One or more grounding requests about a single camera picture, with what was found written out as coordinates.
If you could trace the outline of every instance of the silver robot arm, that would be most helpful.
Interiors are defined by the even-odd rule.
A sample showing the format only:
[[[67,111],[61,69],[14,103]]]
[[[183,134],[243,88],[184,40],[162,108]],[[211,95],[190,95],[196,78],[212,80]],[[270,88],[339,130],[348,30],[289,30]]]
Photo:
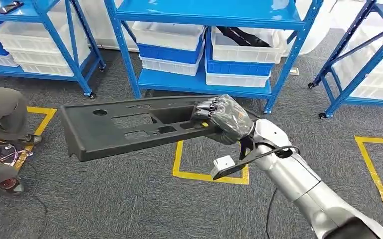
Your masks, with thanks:
[[[319,239],[383,239],[383,227],[339,197],[295,149],[289,149],[292,152],[288,151],[286,157],[272,153],[260,158],[272,149],[291,145],[287,134],[278,126],[259,119],[250,136],[255,148],[242,161],[254,162],[268,175],[299,208]],[[211,172],[214,179],[228,175],[222,172],[236,166],[229,156],[215,160],[214,164]]]

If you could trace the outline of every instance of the yellow floor tape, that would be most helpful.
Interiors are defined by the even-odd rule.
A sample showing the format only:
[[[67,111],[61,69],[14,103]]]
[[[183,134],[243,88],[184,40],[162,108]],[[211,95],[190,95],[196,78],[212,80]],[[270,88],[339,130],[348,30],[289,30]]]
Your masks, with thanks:
[[[45,118],[42,120],[42,123],[40,123],[39,127],[36,129],[36,132],[34,133],[34,135],[42,135],[42,133],[45,131],[45,128],[49,124],[50,120],[55,115],[56,109],[27,106],[27,111],[29,113],[46,114]],[[25,149],[31,151],[33,149],[33,146],[28,146]],[[20,170],[20,168],[22,167],[26,159],[27,157],[25,154],[20,155],[20,157],[18,158],[18,161],[14,165],[17,171]]]
[[[364,143],[381,143],[383,144],[383,138],[365,138],[365,137],[357,137],[354,136],[354,139],[357,143],[357,146],[360,149],[360,153],[363,156],[363,160],[366,163],[366,167],[370,173],[370,176],[372,177],[373,182],[375,183],[376,187],[378,188],[379,194],[381,196],[382,202],[383,202],[383,184],[376,173],[375,168],[373,167],[372,161],[369,158],[369,154],[367,153],[366,148],[364,147]]]
[[[179,178],[201,180],[201,181],[208,181],[208,182],[215,182],[215,183],[231,183],[231,184],[244,184],[244,185],[249,184],[249,168],[247,165],[241,170],[241,174],[242,174],[241,178],[223,177],[215,181],[212,180],[212,177],[208,174],[181,172],[180,166],[181,166],[183,145],[184,145],[184,141],[179,141],[177,143],[174,168],[172,170],[173,176],[179,177]]]

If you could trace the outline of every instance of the black cable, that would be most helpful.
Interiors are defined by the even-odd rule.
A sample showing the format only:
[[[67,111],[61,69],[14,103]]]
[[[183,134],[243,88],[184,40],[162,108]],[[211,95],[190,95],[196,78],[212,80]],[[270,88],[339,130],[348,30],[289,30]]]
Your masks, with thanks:
[[[28,165],[30,165],[31,166],[31,168],[34,170],[34,178],[35,179],[37,179],[37,175],[38,175],[38,173],[37,173],[37,169],[36,169],[36,167],[34,167],[29,161],[27,161],[27,159],[24,161],[24,162],[26,162]],[[45,209],[45,212],[44,212],[44,215],[43,215],[43,226],[42,226],[42,228],[40,229],[40,234],[39,234],[39,236],[37,237],[37,239],[40,239],[40,238],[42,238],[42,236],[43,236],[43,233],[44,233],[44,231],[45,231],[45,229],[46,229],[46,226],[47,226],[47,213],[48,213],[48,208],[47,208],[47,205],[38,197],[38,196],[36,196],[35,194],[33,194],[33,193],[31,193],[31,195],[32,195],[32,197],[34,197],[42,206],[43,206],[43,208]]]
[[[272,194],[272,197],[270,198],[269,207],[267,208],[267,215],[266,215],[266,235],[267,238],[270,239],[269,235],[269,217],[270,217],[270,210],[272,209],[273,200],[275,198],[276,192],[278,191],[278,188],[275,188],[275,191]]]

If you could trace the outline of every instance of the person's leg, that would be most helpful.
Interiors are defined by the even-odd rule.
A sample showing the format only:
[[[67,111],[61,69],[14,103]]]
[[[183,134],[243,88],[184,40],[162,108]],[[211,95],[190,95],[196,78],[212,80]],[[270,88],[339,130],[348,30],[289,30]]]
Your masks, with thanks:
[[[38,144],[41,138],[27,134],[27,103],[19,91],[0,87],[0,144]]]
[[[18,172],[15,168],[0,162],[0,188],[12,195],[19,195],[24,187],[17,178]]]

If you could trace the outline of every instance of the sneaker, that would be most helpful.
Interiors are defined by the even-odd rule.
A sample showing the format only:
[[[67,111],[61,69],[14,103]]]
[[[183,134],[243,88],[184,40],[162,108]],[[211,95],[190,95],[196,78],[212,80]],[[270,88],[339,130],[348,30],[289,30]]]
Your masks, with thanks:
[[[0,139],[0,146],[7,146],[9,144],[20,145],[20,146],[34,146],[42,142],[42,136],[28,134],[26,137],[18,140],[3,140]]]
[[[0,183],[0,189],[8,194],[18,196],[24,192],[19,178],[10,178]]]

